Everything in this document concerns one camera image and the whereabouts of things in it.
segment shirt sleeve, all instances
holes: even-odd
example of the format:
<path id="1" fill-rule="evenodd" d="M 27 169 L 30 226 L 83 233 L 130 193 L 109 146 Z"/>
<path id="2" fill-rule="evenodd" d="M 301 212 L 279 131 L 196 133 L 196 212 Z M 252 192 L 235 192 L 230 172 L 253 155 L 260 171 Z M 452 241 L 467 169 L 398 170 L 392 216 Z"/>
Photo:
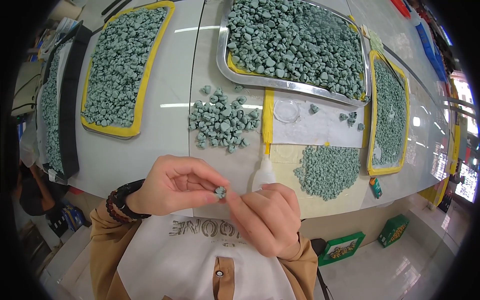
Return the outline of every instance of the shirt sleeve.
<path id="1" fill-rule="evenodd" d="M 90 213 L 90 275 L 95 299 L 129 299 L 117 266 L 141 221 L 129 224 L 103 220 L 96 209 Z"/>
<path id="2" fill-rule="evenodd" d="M 297 300 L 313 300 L 313 288 L 317 276 L 318 257 L 310 240 L 298 233 L 300 250 L 289 260 L 278 259 Z"/>

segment green box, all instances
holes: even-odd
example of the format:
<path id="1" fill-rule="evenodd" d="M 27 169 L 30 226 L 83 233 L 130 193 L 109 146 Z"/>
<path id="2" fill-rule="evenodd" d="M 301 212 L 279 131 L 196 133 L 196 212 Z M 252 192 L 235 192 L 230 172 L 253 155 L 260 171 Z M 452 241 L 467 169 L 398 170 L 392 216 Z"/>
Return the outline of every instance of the green box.
<path id="1" fill-rule="evenodd" d="M 364 237 L 365 235 L 360 231 L 346 237 L 329 240 L 324 252 L 318 257 L 318 266 L 331 264 L 352 256 Z"/>
<path id="2" fill-rule="evenodd" d="M 402 214 L 388 219 L 377 240 L 384 248 L 390 246 L 403 235 L 409 222 L 410 220 Z"/>

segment glue bottle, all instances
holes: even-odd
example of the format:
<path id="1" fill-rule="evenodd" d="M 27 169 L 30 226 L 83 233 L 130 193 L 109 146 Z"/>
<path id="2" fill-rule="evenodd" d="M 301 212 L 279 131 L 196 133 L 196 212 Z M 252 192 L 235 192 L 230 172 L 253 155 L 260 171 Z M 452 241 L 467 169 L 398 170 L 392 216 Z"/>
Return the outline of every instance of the glue bottle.
<path id="1" fill-rule="evenodd" d="M 265 183 L 274 183 L 275 173 L 273 172 L 272 162 L 268 158 L 268 154 L 264 154 L 262 162 L 260 164 L 260 169 L 255 173 L 252 182 L 252 192 L 262 189 L 262 184 Z"/>

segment apron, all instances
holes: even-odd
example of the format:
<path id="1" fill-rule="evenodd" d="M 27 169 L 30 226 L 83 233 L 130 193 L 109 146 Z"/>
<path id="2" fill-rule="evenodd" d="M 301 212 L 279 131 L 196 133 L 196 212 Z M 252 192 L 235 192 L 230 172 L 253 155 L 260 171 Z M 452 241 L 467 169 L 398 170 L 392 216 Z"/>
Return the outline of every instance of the apron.
<path id="1" fill-rule="evenodd" d="M 248 245 L 231 221 L 151 216 L 142 221 L 117 271 L 132 300 L 214 299 L 216 257 L 234 262 L 234 300 L 294 300 L 276 257 Z"/>

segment stainless steel tray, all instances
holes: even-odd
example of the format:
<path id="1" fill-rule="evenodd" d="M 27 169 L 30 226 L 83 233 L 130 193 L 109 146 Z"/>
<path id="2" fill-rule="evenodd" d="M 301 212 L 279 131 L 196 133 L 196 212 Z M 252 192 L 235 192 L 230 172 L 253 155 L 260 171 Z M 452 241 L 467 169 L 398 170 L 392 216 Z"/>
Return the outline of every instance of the stainless steel tray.
<path id="1" fill-rule="evenodd" d="M 333 14 L 337 15 L 338 17 L 344 19 L 348 23 L 354 25 L 357 28 L 357 31 L 360 35 L 360 43 L 361 43 L 362 58 L 363 58 L 363 75 L 364 75 L 363 83 L 365 86 L 365 95 L 367 95 L 370 98 L 372 93 L 371 92 L 372 74 L 370 72 L 370 64 L 368 60 L 368 53 L 365 47 L 365 40 L 363 35 L 361 34 L 360 28 L 350 18 L 344 16 L 339 12 L 336 12 L 314 1 L 306 0 L 304 2 L 326 9 L 332 12 Z M 216 64 L 218 65 L 220 72 L 222 72 L 222 74 L 225 77 L 227 77 L 229 80 L 239 84 L 258 85 L 258 86 L 265 86 L 265 87 L 301 92 L 301 93 L 313 95 L 315 97 L 319 97 L 321 99 L 325 99 L 325 100 L 329 100 L 337 103 L 353 105 L 357 107 L 363 107 L 368 104 L 368 102 L 364 102 L 356 99 L 350 99 L 343 94 L 332 93 L 329 90 L 326 90 L 322 87 L 311 85 L 311 84 L 304 84 L 301 82 L 294 82 L 286 79 L 273 78 L 273 77 L 267 77 L 267 76 L 246 75 L 246 74 L 235 73 L 227 65 L 227 59 L 228 59 L 228 53 L 229 53 L 229 50 L 227 49 L 227 44 L 230 38 L 230 29 L 227 27 L 228 14 L 231 12 L 231 7 L 233 3 L 234 3 L 234 0 L 224 1 L 222 21 L 220 23 L 220 33 L 218 35 L 218 49 L 216 52 Z"/>

